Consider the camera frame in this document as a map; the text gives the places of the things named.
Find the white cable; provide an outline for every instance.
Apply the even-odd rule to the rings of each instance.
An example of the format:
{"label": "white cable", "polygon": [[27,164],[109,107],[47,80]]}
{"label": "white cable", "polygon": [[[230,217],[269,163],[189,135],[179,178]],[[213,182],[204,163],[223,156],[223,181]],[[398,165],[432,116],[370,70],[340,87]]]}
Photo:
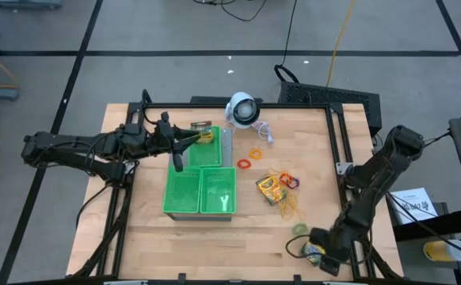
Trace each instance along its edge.
{"label": "white cable", "polygon": [[267,139],[268,143],[274,143],[274,139],[272,139],[271,127],[268,125],[268,123],[263,121],[257,121],[255,123],[252,123],[252,127],[257,130],[259,138]]}
{"label": "white cable", "polygon": [[[231,121],[227,121],[224,125],[223,128],[225,128],[228,124],[233,124]],[[234,125],[234,130],[232,130],[232,133],[234,134],[234,131],[236,131],[236,125]]]}

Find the red rubber band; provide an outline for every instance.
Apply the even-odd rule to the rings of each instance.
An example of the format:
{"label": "red rubber band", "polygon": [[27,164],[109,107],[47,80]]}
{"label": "red rubber band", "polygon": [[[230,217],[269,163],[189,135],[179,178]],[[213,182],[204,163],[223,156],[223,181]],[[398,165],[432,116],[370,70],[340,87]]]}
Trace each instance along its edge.
{"label": "red rubber band", "polygon": [[252,164],[248,159],[241,159],[240,161],[238,161],[238,167],[240,169],[248,169],[250,168],[250,166],[252,166]]}
{"label": "red rubber band", "polygon": [[288,186],[290,184],[290,182],[292,182],[294,180],[294,177],[286,174],[286,173],[282,173],[280,175],[280,183],[285,185],[285,186]]}

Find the orange rubber band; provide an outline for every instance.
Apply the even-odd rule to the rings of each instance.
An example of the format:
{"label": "orange rubber band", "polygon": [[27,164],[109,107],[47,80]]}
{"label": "orange rubber band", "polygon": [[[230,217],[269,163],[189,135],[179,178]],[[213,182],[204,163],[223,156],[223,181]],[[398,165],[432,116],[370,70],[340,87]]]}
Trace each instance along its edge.
{"label": "orange rubber band", "polygon": [[253,159],[261,159],[262,158],[262,151],[259,149],[252,149],[248,154]]}
{"label": "orange rubber band", "polygon": [[252,166],[252,163],[248,159],[241,159],[238,161],[238,167],[240,169],[248,169],[250,166]]}

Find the small green object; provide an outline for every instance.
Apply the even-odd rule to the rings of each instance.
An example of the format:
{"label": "small green object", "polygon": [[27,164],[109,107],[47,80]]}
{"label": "small green object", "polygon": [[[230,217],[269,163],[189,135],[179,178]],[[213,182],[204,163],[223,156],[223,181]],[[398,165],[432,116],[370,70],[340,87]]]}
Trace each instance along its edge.
{"label": "small green object", "polygon": [[176,172],[169,167],[164,213],[195,214],[199,211],[200,168],[185,168]]}
{"label": "small green object", "polygon": [[194,143],[189,147],[189,166],[217,167],[222,165],[222,139],[220,127],[213,126],[213,141]]}
{"label": "small green object", "polygon": [[295,237],[298,237],[303,234],[308,234],[308,226],[304,222],[300,222],[295,224],[295,226],[292,228],[292,234],[294,234]]}
{"label": "small green object", "polygon": [[235,214],[236,169],[203,168],[200,178],[200,213]]}

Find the yellow rubber band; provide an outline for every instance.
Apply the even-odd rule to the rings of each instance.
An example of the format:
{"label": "yellow rubber band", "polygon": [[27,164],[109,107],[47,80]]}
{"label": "yellow rubber band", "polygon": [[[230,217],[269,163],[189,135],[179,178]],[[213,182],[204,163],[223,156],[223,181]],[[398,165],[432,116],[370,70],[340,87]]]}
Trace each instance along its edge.
{"label": "yellow rubber band", "polygon": [[262,151],[259,149],[252,149],[248,155],[253,159],[261,159]]}

